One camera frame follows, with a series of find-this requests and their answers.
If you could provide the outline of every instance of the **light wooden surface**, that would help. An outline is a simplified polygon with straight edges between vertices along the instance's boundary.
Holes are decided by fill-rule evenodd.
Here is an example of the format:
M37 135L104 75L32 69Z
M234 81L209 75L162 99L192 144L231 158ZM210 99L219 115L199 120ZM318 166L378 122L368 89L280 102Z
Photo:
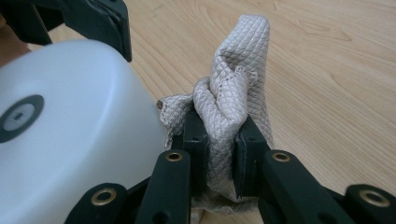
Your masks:
M242 14L271 25L266 96L276 148L344 193L367 183L396 195L396 2L125 0L132 67L153 98L192 91ZM61 27L60 41L76 34ZM262 223L258 213L202 223Z

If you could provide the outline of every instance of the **grid-patterned cloth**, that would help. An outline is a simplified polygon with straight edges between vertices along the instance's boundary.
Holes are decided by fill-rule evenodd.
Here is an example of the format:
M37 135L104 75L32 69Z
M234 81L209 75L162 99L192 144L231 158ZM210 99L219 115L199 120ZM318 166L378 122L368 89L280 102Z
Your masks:
M235 196L233 141L249 114L274 147L264 96L269 30L263 16L242 16L217 49L210 77L199 80L193 94L168 96L157 104L168 129L166 149L173 135L182 134L185 115L193 107L204 121L210 139L207 191L192 199L194 208L229 214L257 206L256 199ZM199 222L200 214L192 214L191 222Z

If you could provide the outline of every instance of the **black circular logo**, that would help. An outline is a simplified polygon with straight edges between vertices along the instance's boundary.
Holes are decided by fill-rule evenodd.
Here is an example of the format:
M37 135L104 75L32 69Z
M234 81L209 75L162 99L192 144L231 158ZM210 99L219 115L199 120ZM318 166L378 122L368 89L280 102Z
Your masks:
M26 97L10 107L0 117L0 143L9 141L35 122L44 107L44 98L40 95Z

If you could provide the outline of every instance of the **wooden table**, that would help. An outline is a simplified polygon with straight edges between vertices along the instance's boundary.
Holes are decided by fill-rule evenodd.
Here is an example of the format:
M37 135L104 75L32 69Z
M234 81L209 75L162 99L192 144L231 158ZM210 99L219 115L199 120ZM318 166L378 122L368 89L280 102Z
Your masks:
M330 189L367 183L396 195L396 2L124 1L132 68L154 99L192 92L240 15L271 25L266 96L276 148ZM56 41L78 37L68 28ZM259 213L202 223L262 223Z

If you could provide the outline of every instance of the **textured fabric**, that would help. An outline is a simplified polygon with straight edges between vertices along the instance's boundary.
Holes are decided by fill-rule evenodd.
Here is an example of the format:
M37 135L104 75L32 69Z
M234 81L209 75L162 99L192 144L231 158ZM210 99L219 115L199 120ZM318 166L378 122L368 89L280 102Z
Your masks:
M168 96L157 104L161 109L160 119L169 134L165 149L170 148L173 135L182 134L184 117L189 110L195 107L204 121L210 140L210 158L206 194L192 199L196 209L230 214L257 206L256 199L235 196L233 142L249 114L270 148L274 147L264 96L268 37L267 19L242 16L217 49L210 77L199 80L193 94ZM192 216L191 221L197 223L199 212Z

